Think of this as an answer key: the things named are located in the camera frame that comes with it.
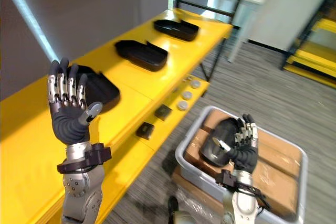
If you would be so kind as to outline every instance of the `robotic finger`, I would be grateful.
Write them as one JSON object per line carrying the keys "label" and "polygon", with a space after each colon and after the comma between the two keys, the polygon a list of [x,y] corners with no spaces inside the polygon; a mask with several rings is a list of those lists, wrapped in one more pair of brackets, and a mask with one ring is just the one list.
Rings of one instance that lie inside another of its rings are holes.
{"label": "robotic finger", "polygon": [[86,101],[85,101],[85,85],[88,81],[88,77],[86,74],[82,74],[78,82],[78,89],[77,89],[77,100],[78,105],[81,109],[86,109]]}
{"label": "robotic finger", "polygon": [[258,148],[258,128],[257,125],[250,114],[247,115],[250,122],[251,133],[250,133],[250,145],[253,148]]}
{"label": "robotic finger", "polygon": [[212,141],[214,141],[214,143],[226,153],[232,150],[232,148],[228,146],[228,144],[226,144],[223,140],[219,140],[218,138],[213,137]]}
{"label": "robotic finger", "polygon": [[47,81],[48,101],[51,114],[57,112],[62,106],[60,98],[60,88],[58,82],[59,63],[54,60],[51,63]]}
{"label": "robotic finger", "polygon": [[239,132],[236,133],[235,140],[236,140],[236,147],[240,147],[240,145],[244,143],[243,130],[245,129],[245,126],[240,118],[237,119],[237,125],[239,128]]}
{"label": "robotic finger", "polygon": [[69,97],[68,97],[68,89],[67,89],[67,68],[69,65],[69,60],[63,58],[59,64],[59,73],[58,73],[58,85],[60,90],[60,98],[64,106],[69,106]]}
{"label": "robotic finger", "polygon": [[252,130],[251,130],[251,124],[250,124],[250,120],[249,120],[249,116],[247,114],[243,114],[243,119],[245,121],[245,144],[250,144],[250,136],[251,136],[251,133],[252,133]]}
{"label": "robotic finger", "polygon": [[69,79],[67,81],[68,85],[68,92],[69,92],[69,99],[71,105],[77,107],[77,94],[76,94],[76,74],[78,72],[78,65],[73,64],[70,69]]}
{"label": "robotic finger", "polygon": [[78,118],[78,122],[81,125],[88,126],[90,122],[95,119],[95,117],[100,113],[103,108],[101,102],[94,102],[83,112],[83,114]]}

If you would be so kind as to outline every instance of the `yellow shelf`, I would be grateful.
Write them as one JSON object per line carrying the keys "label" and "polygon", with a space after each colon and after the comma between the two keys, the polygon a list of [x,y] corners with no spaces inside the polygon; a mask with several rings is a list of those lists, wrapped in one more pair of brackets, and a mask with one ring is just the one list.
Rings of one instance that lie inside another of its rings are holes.
{"label": "yellow shelf", "polygon": [[[168,106],[172,109],[172,112],[168,116],[165,121],[157,118],[154,114],[150,115],[145,121],[155,125],[155,130],[153,131],[151,138],[149,140],[140,138],[133,135],[135,138],[139,139],[141,142],[146,144],[148,147],[157,151],[161,144],[164,142],[165,138],[162,136],[168,136],[178,125],[178,123],[182,120],[186,112],[190,110],[190,108],[195,104],[195,102],[199,99],[199,97],[204,93],[207,89],[209,83],[203,81],[197,77],[192,77],[192,80],[198,80],[201,83],[201,86],[198,89],[193,89],[190,86],[191,81],[182,82],[182,84],[178,87],[179,89],[176,92],[173,92],[168,98],[163,102],[164,105]],[[186,111],[180,111],[177,108],[177,104],[180,101],[183,101],[181,94],[184,91],[192,92],[193,97],[190,100],[187,100],[188,109]]]}
{"label": "yellow shelf", "polygon": [[[155,126],[149,140],[133,134],[116,151],[112,157],[112,161],[104,164],[106,176],[102,185],[103,201],[96,223],[104,221],[151,157],[207,89],[208,82],[196,77],[192,78],[193,80],[199,80],[201,86],[198,89],[193,89],[190,87],[190,81],[182,82],[178,87],[179,89],[166,98],[163,103],[172,109],[165,121],[156,118],[153,113],[145,120],[145,122]],[[192,92],[193,97],[187,101],[189,105],[188,109],[180,111],[176,105],[182,100],[181,94],[183,91]],[[60,215],[61,211],[58,211],[48,223],[59,223]]]}
{"label": "yellow shelf", "polygon": [[307,77],[307,78],[312,79],[314,81],[321,82],[321,83],[323,83],[325,85],[328,85],[328,86],[331,86],[333,88],[336,88],[336,81],[331,80],[331,79],[329,79],[327,77],[320,76],[320,75],[318,75],[316,73],[312,73],[310,71],[307,71],[307,70],[295,67],[295,66],[290,65],[290,64],[286,64],[285,67],[284,67],[284,69],[286,69],[286,70],[288,70],[290,72],[299,74],[301,76]]}
{"label": "yellow shelf", "polygon": [[336,71],[336,51],[331,48],[307,41],[296,52],[296,57]]}
{"label": "yellow shelf", "polygon": [[314,25],[312,30],[316,31],[317,29],[327,30],[336,34],[336,21],[323,18]]}
{"label": "yellow shelf", "polygon": [[327,68],[323,65],[320,64],[316,64],[315,62],[309,61],[309,60],[305,60],[303,58],[297,57],[297,56],[290,56],[287,60],[287,63],[292,64],[293,62],[297,62],[300,63],[302,65],[308,66],[310,68],[316,69],[318,71],[321,71],[323,73],[326,73],[330,76],[334,76],[336,77],[336,69],[331,69],[331,68]]}
{"label": "yellow shelf", "polygon": [[[192,42],[169,37],[153,29],[152,22],[162,18],[184,19],[198,25],[200,31]],[[229,36],[231,28],[183,10],[167,10],[76,60],[102,71],[121,92],[119,104],[90,125],[91,141],[111,146],[114,156],[134,129],[222,38]],[[121,39],[147,39],[168,50],[166,66],[150,72],[122,59],[114,48]],[[62,175],[56,165],[65,158],[65,146],[51,128],[46,77],[1,102],[1,133],[0,222],[46,223],[62,204]]]}

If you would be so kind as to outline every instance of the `cardboard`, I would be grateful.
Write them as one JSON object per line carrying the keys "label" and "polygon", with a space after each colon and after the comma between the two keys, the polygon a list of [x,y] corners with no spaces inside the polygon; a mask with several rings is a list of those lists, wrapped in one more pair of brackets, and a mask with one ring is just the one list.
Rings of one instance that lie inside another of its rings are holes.
{"label": "cardboard", "polygon": [[201,204],[205,204],[212,211],[216,212],[219,215],[224,213],[224,207],[221,202],[207,194],[206,192],[200,190],[197,186],[190,183],[188,180],[184,179],[181,176],[181,168],[178,165],[172,175],[173,181],[180,185],[182,188],[187,190],[190,194],[193,195],[195,199],[197,199]]}
{"label": "cardboard", "polygon": [[[213,110],[205,119],[202,128],[210,132],[221,120],[227,119],[228,117],[228,114],[220,110]],[[258,130],[258,137],[259,158],[283,173],[298,179],[302,159],[301,151],[291,144],[262,130]]]}
{"label": "cardboard", "polygon": [[[258,166],[258,170],[259,170],[259,172],[264,172],[264,171],[267,170],[267,167],[264,167],[264,165],[261,164],[261,165]],[[187,190],[189,193],[191,193],[199,202],[201,202],[202,204],[207,205],[212,211],[216,212],[217,214],[219,214],[219,215],[223,214],[224,207],[223,207],[222,202],[216,200],[211,195],[205,193],[204,191],[202,191],[201,189],[199,189],[197,186],[193,185],[191,182],[189,182],[188,180],[184,179],[181,176],[181,168],[180,168],[180,166],[178,166],[175,169],[172,178],[173,178],[173,181],[175,183],[177,183],[178,185],[182,186],[185,190]],[[272,195],[274,195],[275,193],[270,193],[270,194],[271,194],[271,196],[268,195],[267,201],[273,207],[273,209],[271,211],[273,213],[279,215],[279,216],[283,216],[281,214],[281,212],[283,213],[283,211],[284,211],[283,206],[279,205],[277,203],[277,201],[272,198]]]}
{"label": "cardboard", "polygon": [[[215,167],[205,162],[200,156],[200,148],[208,133],[199,129],[187,147],[184,158],[200,170],[215,177],[222,169],[233,171],[234,164],[230,162],[224,167]],[[298,184],[296,180],[259,159],[252,174],[254,186],[266,195],[272,206],[272,212],[279,216],[292,216],[296,213]]]}

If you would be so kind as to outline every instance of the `white wall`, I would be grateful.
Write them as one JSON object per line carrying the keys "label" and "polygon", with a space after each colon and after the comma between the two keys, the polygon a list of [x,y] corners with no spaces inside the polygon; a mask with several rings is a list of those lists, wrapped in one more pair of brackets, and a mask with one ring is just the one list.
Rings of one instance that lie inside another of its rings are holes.
{"label": "white wall", "polygon": [[267,0],[249,39],[287,50],[322,0]]}
{"label": "white wall", "polygon": [[[321,1],[266,0],[258,11],[248,38],[287,50]],[[225,1],[219,8],[230,11],[233,8],[233,3],[232,1]],[[249,11],[247,6],[241,5],[236,13],[234,25],[241,26]]]}

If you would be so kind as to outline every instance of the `gray plastic bin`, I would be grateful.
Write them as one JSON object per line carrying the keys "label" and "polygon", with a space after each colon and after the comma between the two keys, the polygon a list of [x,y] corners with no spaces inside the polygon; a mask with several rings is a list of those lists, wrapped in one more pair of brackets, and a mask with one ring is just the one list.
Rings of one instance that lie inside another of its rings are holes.
{"label": "gray plastic bin", "polygon": [[[223,194],[227,192],[227,189],[217,185],[215,183],[215,179],[210,177],[208,174],[205,172],[201,171],[194,165],[190,164],[187,162],[183,154],[186,150],[186,148],[189,145],[189,142],[193,139],[195,133],[198,131],[198,129],[201,127],[203,121],[205,118],[208,116],[211,110],[217,109],[221,110],[220,108],[217,108],[215,106],[207,106],[205,107],[198,119],[192,124],[188,132],[186,133],[185,139],[181,141],[179,146],[177,147],[175,151],[175,157],[178,163],[181,166],[181,176],[185,178],[186,180],[190,181],[194,185],[196,185],[198,188],[201,190],[207,192],[209,195],[217,199],[218,201],[222,202],[223,199]],[[224,113],[229,114],[233,118],[237,118],[236,116],[221,110]],[[288,221],[280,218],[279,216],[264,210],[256,219],[256,223],[269,223],[269,224],[301,224],[304,221],[304,210],[306,206],[306,190],[307,190],[307,174],[308,174],[308,157],[304,150],[302,150],[299,146],[291,143],[290,141],[287,141],[283,138],[280,138],[279,136],[276,136],[279,139],[285,141],[286,143],[289,143],[296,148],[300,149],[302,152],[302,162],[301,162],[301,171],[300,171],[300,176],[299,176],[299,181],[298,181],[298,204],[297,204],[297,214],[295,217],[294,221]]]}

